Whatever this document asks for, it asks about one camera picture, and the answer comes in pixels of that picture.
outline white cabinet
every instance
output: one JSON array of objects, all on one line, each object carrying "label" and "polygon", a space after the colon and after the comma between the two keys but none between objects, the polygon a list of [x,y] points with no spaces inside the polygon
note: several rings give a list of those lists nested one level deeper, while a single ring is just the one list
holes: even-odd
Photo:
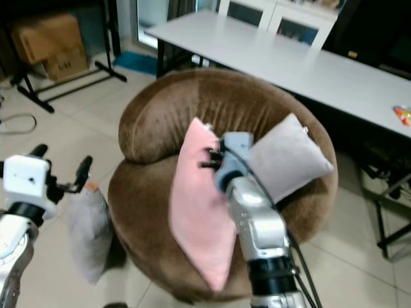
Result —
[{"label": "white cabinet", "polygon": [[218,13],[267,30],[274,8],[275,2],[266,0],[221,0]]},{"label": "white cabinet", "polygon": [[221,0],[218,13],[319,49],[338,16],[317,4],[289,0]]},{"label": "white cabinet", "polygon": [[337,16],[312,6],[277,3],[269,31],[321,48]]}]

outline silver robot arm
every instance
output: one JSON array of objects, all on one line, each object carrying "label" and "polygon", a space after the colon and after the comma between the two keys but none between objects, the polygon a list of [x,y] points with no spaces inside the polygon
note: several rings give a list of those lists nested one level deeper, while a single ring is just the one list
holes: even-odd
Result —
[{"label": "silver robot arm", "polygon": [[52,218],[65,193],[78,193],[87,181],[91,157],[80,164],[73,184],[57,184],[41,144],[28,155],[14,155],[0,164],[7,211],[0,215],[0,308],[14,308],[20,279],[34,253],[43,219]]},{"label": "silver robot arm", "polygon": [[227,196],[249,269],[251,307],[305,308],[304,296],[295,285],[297,270],[291,260],[286,224],[259,186],[247,177],[248,170],[238,159],[248,161],[251,146],[251,134],[226,133],[220,150],[212,150],[211,161],[202,167],[216,169],[216,186]]}]

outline chair backrest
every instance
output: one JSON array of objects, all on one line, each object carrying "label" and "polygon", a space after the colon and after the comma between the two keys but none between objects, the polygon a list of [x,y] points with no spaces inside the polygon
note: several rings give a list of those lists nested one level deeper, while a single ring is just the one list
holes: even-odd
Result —
[{"label": "chair backrest", "polygon": [[293,112],[329,159],[332,143],[313,114],[285,91],[259,79],[221,69],[168,75],[141,91],[127,106],[119,143],[127,160],[150,164],[176,155],[191,120],[210,123],[217,135],[252,132],[257,141]]}]

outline pillow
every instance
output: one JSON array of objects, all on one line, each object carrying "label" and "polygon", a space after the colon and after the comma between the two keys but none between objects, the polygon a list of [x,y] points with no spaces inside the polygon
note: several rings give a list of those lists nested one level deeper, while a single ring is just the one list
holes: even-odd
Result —
[{"label": "pillow", "polygon": [[213,291],[227,280],[236,239],[225,195],[214,184],[214,170],[198,167],[209,160],[207,148],[218,138],[197,118],[181,147],[173,179],[169,225],[180,247]]},{"label": "pillow", "polygon": [[69,202],[69,247],[82,276],[96,284],[105,271],[114,231],[97,183],[89,180]]},{"label": "pillow", "polygon": [[253,147],[250,166],[274,203],[334,170],[321,149],[289,114]]}]

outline cardboard box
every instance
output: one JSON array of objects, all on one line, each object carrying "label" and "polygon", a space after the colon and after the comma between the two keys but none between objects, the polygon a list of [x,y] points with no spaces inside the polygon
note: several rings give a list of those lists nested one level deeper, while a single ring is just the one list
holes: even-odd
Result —
[{"label": "cardboard box", "polygon": [[88,69],[87,57],[83,46],[60,53],[43,61],[35,69],[50,80],[61,81]]},{"label": "cardboard box", "polygon": [[28,64],[82,46],[77,19],[68,13],[19,21],[12,37],[21,60]]}]

